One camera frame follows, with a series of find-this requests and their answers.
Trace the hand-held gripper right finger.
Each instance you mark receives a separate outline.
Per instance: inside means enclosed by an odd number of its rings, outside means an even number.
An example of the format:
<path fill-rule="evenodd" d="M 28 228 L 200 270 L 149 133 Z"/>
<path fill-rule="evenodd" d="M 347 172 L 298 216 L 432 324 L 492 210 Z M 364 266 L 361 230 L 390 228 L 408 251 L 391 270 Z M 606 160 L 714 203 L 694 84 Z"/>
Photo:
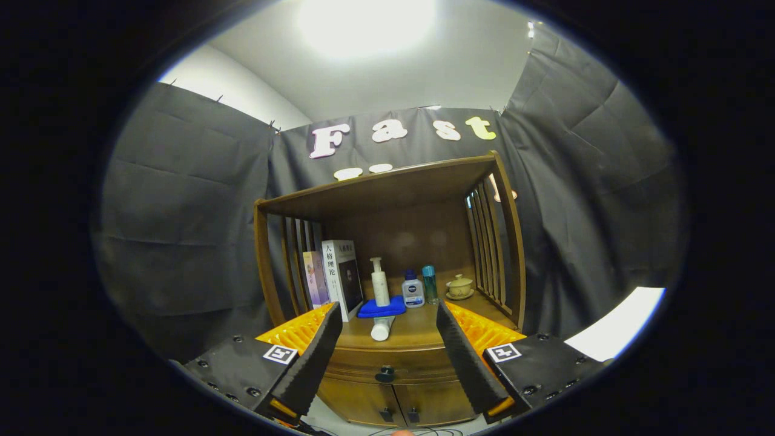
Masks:
<path fill-rule="evenodd" d="M 546 333 L 522 335 L 453 303 L 435 321 L 473 411 L 488 424 L 555 402 L 606 364 Z"/>

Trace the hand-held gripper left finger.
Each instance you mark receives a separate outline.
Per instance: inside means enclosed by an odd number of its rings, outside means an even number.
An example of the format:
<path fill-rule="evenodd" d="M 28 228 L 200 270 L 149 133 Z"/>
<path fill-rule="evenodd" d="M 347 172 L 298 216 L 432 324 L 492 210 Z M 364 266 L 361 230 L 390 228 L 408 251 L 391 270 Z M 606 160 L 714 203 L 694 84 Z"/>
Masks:
<path fill-rule="evenodd" d="M 282 424 L 299 424 L 342 327 L 340 303 L 328 303 L 257 337 L 222 340 L 183 364 L 182 372 L 208 394 Z"/>

